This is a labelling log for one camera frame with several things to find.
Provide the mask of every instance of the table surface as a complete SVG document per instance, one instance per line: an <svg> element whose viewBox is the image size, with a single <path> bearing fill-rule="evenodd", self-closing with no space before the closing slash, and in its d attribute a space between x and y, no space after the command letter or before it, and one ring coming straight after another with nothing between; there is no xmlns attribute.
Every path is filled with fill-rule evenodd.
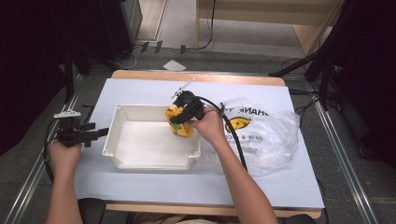
<svg viewBox="0 0 396 224"><path fill-rule="evenodd" d="M267 111L293 110L288 88L280 78L116 71L106 81L91 122L97 129L110 127L119 104L170 105L170 95L192 77L196 81L188 90L215 103L243 95ZM102 156L105 141L102 137L82 149L76 174L79 198L104 199L110 210L236 216L223 174L203 168L199 162L184 172L119 170ZM324 205L300 131L292 163L254 179L278 217L320 216Z"/></svg>

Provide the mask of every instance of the black chair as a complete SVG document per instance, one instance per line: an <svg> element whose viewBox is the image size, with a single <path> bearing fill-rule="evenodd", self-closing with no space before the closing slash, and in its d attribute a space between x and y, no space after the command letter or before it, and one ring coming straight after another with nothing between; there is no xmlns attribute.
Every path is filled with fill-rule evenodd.
<svg viewBox="0 0 396 224"><path fill-rule="evenodd" d="M78 200L79 213L81 214L82 223L100 224L106 210L104 200L95 198L84 198Z"/></svg>
<svg viewBox="0 0 396 224"><path fill-rule="evenodd" d="M84 198L78 200L78 208L84 224L100 224L106 211L106 202L101 199ZM310 216L302 214L283 218L282 224L316 224Z"/></svg>

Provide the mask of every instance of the clear plastic bag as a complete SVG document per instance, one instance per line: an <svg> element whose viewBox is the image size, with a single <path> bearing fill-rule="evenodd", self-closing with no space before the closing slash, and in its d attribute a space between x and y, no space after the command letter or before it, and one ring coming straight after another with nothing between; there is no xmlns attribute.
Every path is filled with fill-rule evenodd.
<svg viewBox="0 0 396 224"><path fill-rule="evenodd" d="M223 102L224 114L233 125L251 175L265 175L291 163L298 148L299 116L292 111L269 112L245 97ZM224 133L239 157L232 134ZM216 151L205 140L201 142L202 161L220 168Z"/></svg>

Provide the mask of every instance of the human arm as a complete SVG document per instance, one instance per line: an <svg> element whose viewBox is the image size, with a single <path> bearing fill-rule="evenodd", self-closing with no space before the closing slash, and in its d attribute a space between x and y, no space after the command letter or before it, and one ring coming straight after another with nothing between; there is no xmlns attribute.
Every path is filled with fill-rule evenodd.
<svg viewBox="0 0 396 224"><path fill-rule="evenodd" d="M74 187L81 145L66 147L56 141L51 145L49 154L54 170L54 180L46 223L82 223Z"/></svg>
<svg viewBox="0 0 396 224"><path fill-rule="evenodd" d="M264 192L242 166L227 142L221 116L208 107L204 111L202 120L188 121L186 124L198 130L218 153L239 220L246 224L277 224L273 207Z"/></svg>

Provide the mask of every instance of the black cable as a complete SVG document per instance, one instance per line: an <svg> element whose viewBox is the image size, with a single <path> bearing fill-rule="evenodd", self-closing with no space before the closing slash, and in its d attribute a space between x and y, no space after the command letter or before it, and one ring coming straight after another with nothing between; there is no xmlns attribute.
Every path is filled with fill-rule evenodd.
<svg viewBox="0 0 396 224"><path fill-rule="evenodd" d="M283 69L283 65L285 65L285 63L288 63L290 61L295 61L295 60L301 60L302 58L292 58L292 59L287 59L286 61L284 61L281 65L280 65L280 69Z"/></svg>
<svg viewBox="0 0 396 224"><path fill-rule="evenodd" d="M317 177L316 177L316 179L317 179L317 182L318 182L318 184L319 184L319 186L320 186L320 188L321 188L322 198L323 198L323 199L327 199L326 191L325 191L325 189L324 189L323 184L320 182L320 180L319 180ZM326 206L324 206L323 212L324 212L324 216L325 216L325 218L326 218L326 224L329 224L329 214L327 213L327 208L326 208Z"/></svg>
<svg viewBox="0 0 396 224"><path fill-rule="evenodd" d="M293 90L293 89L289 89L289 93L291 95L308 95L308 94L318 95L318 91L301 91L301 90Z"/></svg>
<svg viewBox="0 0 396 224"><path fill-rule="evenodd" d="M137 48L135 48L135 49L139 49L139 48L142 48L143 47L143 45L138 45L138 44L136 44L136 46L138 46ZM154 46L148 46L148 49L156 49L157 47L154 47ZM165 47L161 47L161 49L174 49L174 48L165 48Z"/></svg>
<svg viewBox="0 0 396 224"><path fill-rule="evenodd" d="M118 62L114 62L114 63L115 63L116 65L120 66L121 68L126 69L126 70L129 70L129 69L135 67L136 64L137 64L137 58L136 58L136 55L134 55L134 52L135 52L137 49L140 49L140 48L141 48L141 47L138 46L138 47L134 48L134 50L132 50L132 56L134 57L134 64L133 64L133 65L124 66L124 65L122 65L122 64L120 64L120 63L118 63Z"/></svg>
<svg viewBox="0 0 396 224"><path fill-rule="evenodd" d="M197 98L197 99L200 99L200 100L203 100L203 101L209 103L210 105L215 107L218 110L219 113L221 113L221 109L217 105L215 105L213 102L209 101L208 99L206 99L204 97L201 97L201 96L193 96L193 98ZM224 114L220 114L220 115L224 119L226 125L228 126L228 128L231 131L231 134L233 135L233 139L235 140L236 147L237 147L238 153L239 153L239 158L241 159L242 165L244 166L244 168L246 170L248 170L248 167L247 167L247 164L246 164L246 161L245 161L244 152L242 151L241 143L239 142L238 135L236 134L235 129L233 128L233 125L231 124L231 122L227 118L227 116L225 116Z"/></svg>
<svg viewBox="0 0 396 224"><path fill-rule="evenodd" d="M326 99L326 102L327 102L326 104L327 104L327 106L334 108L338 111L337 104L334 104L334 101L336 102L335 95L332 97L328 97Z"/></svg>
<svg viewBox="0 0 396 224"><path fill-rule="evenodd" d="M49 132L50 132L50 127L52 126L53 122L57 121L58 119L53 119L49 125L47 126L45 135L44 135L44 145L43 145L43 159L44 159L44 164L46 166L46 171L49 176L49 179L51 182L53 182L53 172L50 168L50 156L49 156L49 149L48 145L51 143L54 139L56 139L56 136L51 138L49 140Z"/></svg>
<svg viewBox="0 0 396 224"><path fill-rule="evenodd" d="M91 118L91 115L93 113L93 110L95 109L94 105L82 105L82 107L88 107L90 109L90 112L88 112L87 118L84 119L84 123L88 123L88 121Z"/></svg>
<svg viewBox="0 0 396 224"><path fill-rule="evenodd" d="M298 115L300 115L300 125L299 127L301 128L301 125L303 124L303 118L304 118L304 114L305 111L312 105L315 104L315 102L318 101L318 97L314 97L311 101L309 101L308 105L305 106L300 106L294 109L294 112L297 113Z"/></svg>
<svg viewBox="0 0 396 224"><path fill-rule="evenodd" d="M209 41L207 41L207 44L203 47L200 47L198 49L193 49L193 50L202 50L205 49L210 42L212 42L212 38L213 38L213 20L215 19L215 9L216 9L216 0L213 1L213 9L212 9L212 21L210 22L210 39Z"/></svg>
<svg viewBox="0 0 396 224"><path fill-rule="evenodd" d="M124 52L124 55L122 55L122 57L120 57L118 60L114 61L114 62L119 62L122 61L124 58L126 58L126 56L129 54L129 52Z"/></svg>

